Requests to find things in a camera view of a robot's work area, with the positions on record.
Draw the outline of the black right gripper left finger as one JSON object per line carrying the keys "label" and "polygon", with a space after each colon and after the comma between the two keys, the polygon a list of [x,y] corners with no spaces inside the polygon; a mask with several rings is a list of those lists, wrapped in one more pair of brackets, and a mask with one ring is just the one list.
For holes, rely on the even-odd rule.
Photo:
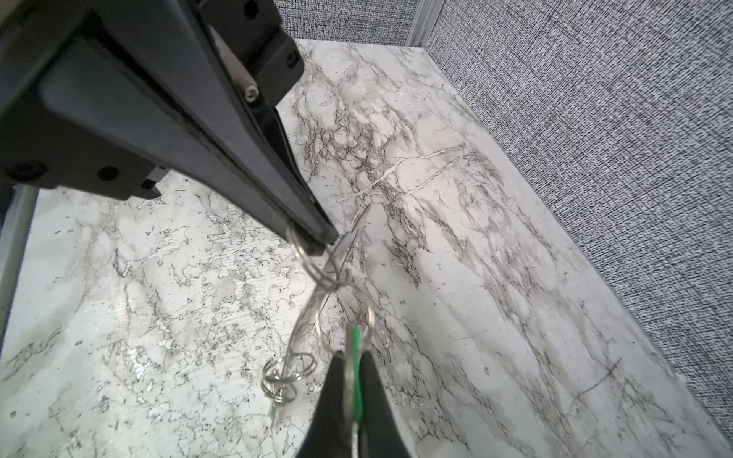
{"label": "black right gripper left finger", "polygon": [[297,458],[351,457],[345,439],[344,394],[345,359],[342,351],[331,358],[305,439],[296,453]]}

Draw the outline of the bright green key tag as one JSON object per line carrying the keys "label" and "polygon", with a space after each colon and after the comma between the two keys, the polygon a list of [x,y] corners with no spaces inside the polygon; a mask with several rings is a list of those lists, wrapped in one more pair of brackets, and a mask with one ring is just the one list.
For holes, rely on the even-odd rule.
{"label": "bright green key tag", "polygon": [[352,401],[352,418],[353,423],[359,425],[362,421],[364,413],[364,403],[362,396],[362,387],[360,381],[360,362],[361,362],[361,328],[359,326],[353,326],[350,329],[349,337],[351,337],[351,344],[349,347],[350,356],[352,359],[352,372],[353,372],[353,401]]}

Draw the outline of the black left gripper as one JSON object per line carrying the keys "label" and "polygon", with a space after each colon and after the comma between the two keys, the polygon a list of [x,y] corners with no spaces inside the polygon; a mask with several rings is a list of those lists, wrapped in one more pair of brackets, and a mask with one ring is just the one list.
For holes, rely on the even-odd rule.
{"label": "black left gripper", "polygon": [[173,170],[320,255],[338,233],[276,109],[303,71],[271,1],[5,1],[1,180],[125,200]]}

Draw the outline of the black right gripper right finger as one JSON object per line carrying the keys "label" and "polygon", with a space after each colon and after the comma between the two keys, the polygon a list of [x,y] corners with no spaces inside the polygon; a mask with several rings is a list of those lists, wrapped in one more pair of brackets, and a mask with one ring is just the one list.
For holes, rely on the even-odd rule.
{"label": "black right gripper right finger", "polygon": [[409,458],[410,453],[394,420],[376,360],[370,351],[366,351],[361,357],[359,384],[363,409],[359,426],[358,456]]}

